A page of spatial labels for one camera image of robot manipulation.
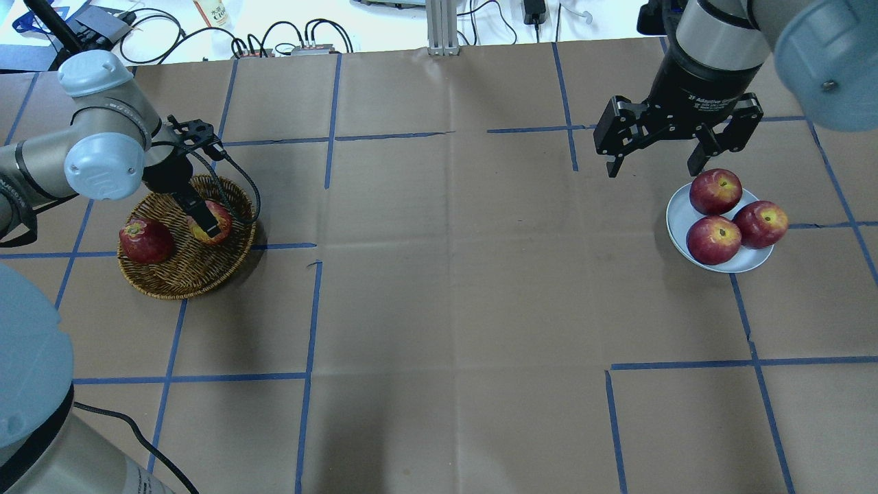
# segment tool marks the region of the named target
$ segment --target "light blue joint cap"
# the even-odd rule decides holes
[[[125,64],[105,50],[90,50],[68,58],[58,68],[58,81],[71,98],[88,96],[134,79]]]
[[[146,154],[133,138],[116,132],[89,135],[64,158],[73,190],[94,200],[120,200],[140,187]]]
[[[0,449],[26,438],[61,406],[73,345],[33,283],[0,264]]]
[[[778,76],[821,127],[878,127],[878,1],[816,0],[774,47]]]

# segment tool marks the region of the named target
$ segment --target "wire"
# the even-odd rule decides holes
[[[476,0],[470,0],[470,24],[472,24],[472,44],[479,43],[479,32],[476,31],[476,14],[472,10],[472,6],[476,4]]]
[[[137,12],[143,12],[143,11],[153,11],[153,12],[159,12],[159,13],[148,15],[145,18],[137,19],[136,22],[131,24],[132,30],[125,33],[125,36],[122,36],[122,39],[119,40],[119,54],[121,54],[122,58],[124,58],[126,61],[128,61],[130,63],[144,64],[144,63],[152,63],[152,62],[155,62],[157,60],[160,60],[163,56],[172,52],[174,50],[174,48],[176,48],[177,44],[181,42],[181,39],[186,37],[186,31],[183,30],[183,27],[180,25],[180,21],[177,20],[171,14],[167,13],[166,11],[163,11],[161,9],[153,9],[151,7],[144,7],[144,8],[140,8],[140,9],[134,9],[133,11],[131,11],[131,13],[136,14]],[[176,37],[174,38],[174,43],[170,46],[170,48],[168,48],[168,50],[166,50],[162,54],[156,56],[155,58],[151,58],[149,60],[132,60],[132,59],[128,58],[128,56],[125,54],[125,40],[128,38],[128,36],[130,36],[134,32],[135,27],[149,21],[150,19],[154,19],[154,18],[163,18],[163,19],[166,19],[166,20],[174,23],[174,25],[176,25],[177,33],[176,33]]]
[[[278,27],[279,25],[292,26],[292,28],[296,30],[296,36],[299,37],[299,46],[303,47],[305,45],[305,40],[302,39],[302,32],[299,31],[299,29],[296,27],[295,24],[293,24],[290,21],[286,21],[286,20],[279,20],[276,23],[270,25],[269,28],[267,30],[265,30],[265,34],[263,34],[263,40],[260,44],[265,46],[265,41],[269,38],[269,34],[271,34],[271,30],[274,29],[275,27]]]
[[[189,477],[180,470],[177,465],[174,464],[173,461],[169,460],[167,456],[162,454],[161,451],[156,449],[153,445],[149,444],[147,438],[143,437],[143,433],[140,432],[140,428],[137,426],[137,423],[130,417],[128,417],[124,413],[119,413],[117,411],[112,410],[104,410],[103,408],[93,407],[90,405],[82,404],[79,402],[73,402],[73,406],[78,408],[79,410],[85,410],[91,413],[97,413],[98,415],[106,415],[107,417],[118,418],[120,420],[124,420],[134,432],[134,437],[137,438],[137,442],[139,442],[143,447],[145,447],[149,453],[151,453],[155,458],[164,463],[165,467],[168,467],[168,470],[173,473],[176,478],[180,479],[180,482],[183,483],[183,486],[188,490],[191,494],[198,494],[198,489],[195,488],[195,485],[189,480]]]
[[[251,225],[251,224],[255,223],[256,220],[259,219],[259,214],[262,212],[262,209],[263,209],[263,201],[262,201],[262,197],[259,195],[259,188],[256,187],[256,183],[253,182],[253,179],[250,178],[250,176],[247,174],[247,172],[245,172],[240,167],[240,165],[235,162],[234,159],[232,159],[232,157],[226,152],[225,149],[221,150],[223,159],[228,161],[232,165],[232,167],[235,168],[241,174],[241,176],[244,177],[245,180],[247,180],[247,183],[253,189],[253,198],[255,199],[255,203],[256,203],[256,212],[253,215],[253,218],[250,218],[249,220],[245,220],[245,219],[241,218],[238,215],[238,213],[234,210],[234,208],[232,207],[231,201],[228,199],[228,196],[226,195],[226,191],[224,191],[222,189],[222,187],[220,186],[220,178],[217,177],[217,172],[213,169],[213,167],[211,167],[211,164],[208,163],[207,160],[203,156],[201,156],[200,154],[195,152],[196,149],[198,149],[198,148],[195,148],[195,147],[188,148],[188,147],[184,146],[183,144],[178,144],[176,142],[170,142],[170,141],[153,142],[153,146],[171,146],[173,148],[180,149],[186,155],[192,155],[192,156],[196,157],[205,166],[207,171],[211,174],[211,179],[213,180],[213,183],[217,186],[217,189],[219,190],[220,197],[222,197],[223,206],[226,207],[226,210],[229,212],[229,214],[232,215],[232,217],[237,222],[245,224],[245,225]]]
[[[561,4],[558,4],[558,14],[555,16],[555,42],[561,36]]]
[[[354,53],[354,43],[350,40],[350,36],[348,36],[348,32],[345,31],[344,28],[341,25],[339,25],[338,23],[331,21],[329,19],[325,19],[325,18],[313,18],[313,19],[309,20],[307,23],[305,23],[305,41],[309,40],[308,26],[310,26],[312,23],[314,23],[314,25],[311,26],[311,33],[310,33],[310,41],[311,42],[314,42],[316,40],[316,38],[314,37],[314,30],[317,29],[317,26],[324,24],[324,23],[329,24],[332,27],[334,27],[335,30],[342,36],[342,40],[344,41],[344,49],[348,53]]]
[[[470,46],[470,41],[466,39],[466,34],[463,34],[462,32],[458,31],[457,35],[464,39],[464,43],[466,43],[467,47]]]
[[[461,16],[470,15],[470,14],[472,14],[472,13],[474,13],[474,12],[479,11],[480,9],[482,9],[483,7],[485,7],[485,5],[488,5],[488,4],[495,4],[495,5],[497,5],[497,11],[500,13],[500,19],[503,21],[503,24],[505,24],[506,27],[509,28],[509,31],[512,31],[512,34],[515,36],[515,39],[512,41],[512,44],[514,45],[515,43],[517,43],[517,42],[518,42],[518,33],[515,31],[515,29],[512,27],[512,25],[510,25],[510,24],[506,21],[506,18],[503,17],[503,7],[500,6],[500,2],[498,2],[497,0],[486,0],[483,4],[479,5],[479,6],[476,7],[474,10],[469,11],[469,12],[461,12],[461,13],[457,14],[457,16],[458,16],[458,17],[461,17]]]

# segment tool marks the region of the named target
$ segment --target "table surface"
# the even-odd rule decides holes
[[[248,262],[188,301],[136,292],[115,250],[143,191],[43,214],[0,260],[60,308],[76,398],[136,418],[203,492],[874,492],[878,134],[814,128],[769,62],[766,118],[711,166],[793,225],[758,269],[708,272],[665,225],[694,144],[615,179],[594,153],[607,99],[642,98],[662,56],[140,67],[159,114],[218,124],[260,186]],[[54,74],[0,87],[7,142],[68,124]]]

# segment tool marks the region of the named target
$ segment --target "black cable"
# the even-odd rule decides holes
[[[125,33],[125,36],[122,36],[122,39],[119,40],[119,54],[122,55],[122,58],[124,58],[126,61],[128,61],[130,63],[136,63],[139,65],[144,64],[144,63],[152,63],[152,62],[155,62],[157,60],[160,60],[163,56],[170,53],[176,47],[177,43],[179,43],[181,41],[182,38],[186,37],[186,31],[183,30],[183,27],[180,25],[180,21],[177,20],[171,14],[167,13],[166,11],[163,11],[161,9],[153,9],[150,7],[144,7],[141,9],[135,9],[135,10],[131,11],[131,13],[136,14],[137,12],[142,12],[142,11],[155,11],[155,12],[159,12],[159,13],[148,15],[145,18],[137,19],[136,22],[131,24],[132,30]],[[125,40],[128,38],[128,36],[130,36],[132,33],[134,33],[135,27],[137,27],[138,25],[141,25],[141,24],[143,24],[151,19],[154,19],[154,18],[163,18],[163,19],[166,19],[166,20],[174,23],[174,25],[176,25],[177,33],[176,33],[176,37],[174,38],[174,42],[171,44],[171,46],[165,52],[159,54],[155,58],[151,58],[149,60],[142,60],[142,61],[132,60],[132,59],[128,58],[128,56],[125,54]]]
[[[259,45],[259,56],[268,58],[269,54],[265,53],[265,47],[263,47],[262,42],[260,42],[259,38],[257,38],[253,34],[247,35],[247,44],[250,47],[250,54],[256,54],[256,51],[253,49],[253,42],[251,41],[251,39],[255,40],[256,44]]]
[[[339,25],[337,22],[331,21],[331,20],[326,19],[326,18],[313,18],[305,24],[305,40],[309,39],[308,26],[310,26],[312,23],[314,23],[314,25],[311,26],[311,33],[310,33],[311,41],[316,41],[316,38],[314,37],[314,30],[317,29],[317,26],[326,23],[326,24],[329,24],[332,27],[334,27],[335,30],[342,36],[342,40],[344,41],[344,49],[348,53],[354,53],[354,43],[353,43],[353,41],[350,40],[350,36],[348,35],[348,32],[345,31],[345,29],[341,25]]]
[[[469,12],[461,12],[461,13],[457,14],[457,16],[460,17],[460,16],[469,15],[469,14],[471,14],[471,13],[473,13],[473,12],[479,11],[479,9],[481,9],[482,7],[484,7],[485,5],[488,5],[488,4],[495,4],[495,5],[497,5],[497,11],[500,13],[500,20],[503,21],[503,24],[505,24],[506,27],[509,28],[509,31],[512,31],[512,34],[515,36],[515,39],[512,41],[512,44],[514,45],[515,43],[517,43],[517,42],[518,42],[518,33],[515,31],[515,28],[513,28],[512,25],[510,25],[510,24],[506,21],[506,18],[503,17],[503,7],[500,6],[500,2],[498,2],[497,0],[487,0],[487,1],[484,2],[483,4],[481,4],[481,5],[479,5],[478,7],[476,7],[475,10],[473,10],[473,11],[469,11]]]
[[[187,34],[186,36],[184,36],[182,40],[180,40],[179,42],[177,42],[173,47],[171,47],[170,50],[168,50],[167,53],[165,53],[165,55],[159,60],[158,64],[161,65],[162,62],[164,62],[165,60],[168,60],[168,57],[170,56],[170,54],[172,54],[172,53],[174,52],[174,50],[176,50],[177,48],[179,48],[180,45],[184,44],[185,41],[190,40],[190,39],[192,39],[194,36],[196,36],[197,34],[201,34],[201,33],[205,32],[205,31],[220,31],[220,32],[222,32],[222,33],[228,34],[228,35],[232,38],[232,40],[234,40],[234,39],[236,38],[234,34],[232,34],[231,32],[229,32],[227,29],[223,29],[223,28],[221,28],[221,27],[213,27],[213,26],[210,26],[210,27],[202,27],[201,29],[197,30],[196,32],[194,32],[194,33],[192,33],[192,34]]]
[[[555,42],[561,36],[561,4],[558,4],[558,14],[555,16]]]
[[[270,25],[269,28],[265,30],[265,34],[263,34],[263,40],[262,40],[262,43],[261,43],[263,46],[265,46],[265,41],[269,38],[269,34],[271,33],[271,30],[274,29],[275,27],[279,26],[279,25],[289,25],[289,26],[291,26],[293,29],[295,29],[295,30],[296,30],[296,36],[299,37],[299,46],[303,47],[303,46],[305,45],[305,40],[302,39],[302,32],[296,27],[295,24],[293,24],[293,23],[290,22],[290,21],[279,20],[279,21],[277,21],[276,23]]]
[[[479,32],[476,31],[476,14],[472,11],[472,6],[476,3],[476,0],[470,0],[470,24],[472,24],[472,44],[476,45],[479,43]]]
[[[137,442],[139,442],[143,447],[145,447],[149,453],[155,456],[158,461],[161,461],[165,467],[168,467],[168,470],[173,473],[176,478],[180,479],[180,482],[183,483],[183,486],[188,490],[191,494],[198,494],[198,489],[195,488],[195,485],[189,480],[189,477],[181,471],[177,465],[174,464],[173,461],[169,460],[167,456],[162,454],[161,451],[156,449],[153,445],[149,444],[147,438],[143,437],[143,433],[140,432],[140,428],[137,426],[137,423],[130,417],[128,417],[124,413],[119,413],[117,411],[112,410],[104,410],[103,408],[93,407],[90,405],[82,404],[79,402],[73,402],[73,406],[78,408],[79,410],[89,411],[91,413],[97,413],[98,415],[106,415],[107,417],[118,418],[120,420],[124,420],[130,427],[131,430],[134,431],[134,437],[137,438]]]
[[[228,213],[230,215],[232,215],[232,217],[237,222],[245,224],[245,225],[251,225],[251,224],[255,223],[256,220],[259,219],[259,214],[262,212],[262,208],[263,208],[262,197],[259,195],[259,188],[256,187],[256,183],[253,181],[252,178],[250,178],[250,176],[247,174],[247,172],[245,172],[240,167],[240,165],[238,165],[238,163],[236,163],[234,161],[234,159],[232,159],[232,157],[230,155],[228,155],[228,153],[224,149],[222,150],[223,158],[226,161],[228,161],[232,165],[232,167],[235,168],[241,174],[242,177],[244,177],[245,180],[247,180],[247,183],[253,189],[253,198],[255,199],[255,203],[256,203],[256,212],[255,212],[253,218],[251,218],[249,220],[242,219],[238,215],[237,211],[234,210],[234,208],[232,207],[231,201],[228,199],[228,196],[226,195],[226,191],[224,191],[222,189],[222,186],[220,184],[220,178],[217,176],[217,172],[211,167],[211,164],[208,163],[207,160],[203,156],[201,156],[200,154],[195,152],[195,150],[197,148],[187,148],[183,144],[178,144],[176,142],[170,142],[170,141],[153,142],[153,146],[172,146],[176,149],[180,149],[186,155],[192,155],[192,156],[196,157],[205,166],[207,171],[211,174],[211,179],[213,180],[213,183],[217,186],[217,189],[219,190],[219,196],[222,197],[223,206],[226,207],[226,210],[228,211]]]
[[[458,31],[457,35],[464,39],[464,43],[466,43],[467,47],[470,46],[470,41],[466,39],[466,34],[463,34],[462,32]]]

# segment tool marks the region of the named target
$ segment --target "label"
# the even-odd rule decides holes
[[[706,99],[698,98],[694,94],[689,94],[689,103],[699,112],[719,112],[732,101],[738,101],[738,98]]]
[[[125,462],[125,487],[122,488],[122,494],[174,494],[174,491],[168,489],[131,458],[126,456]]]

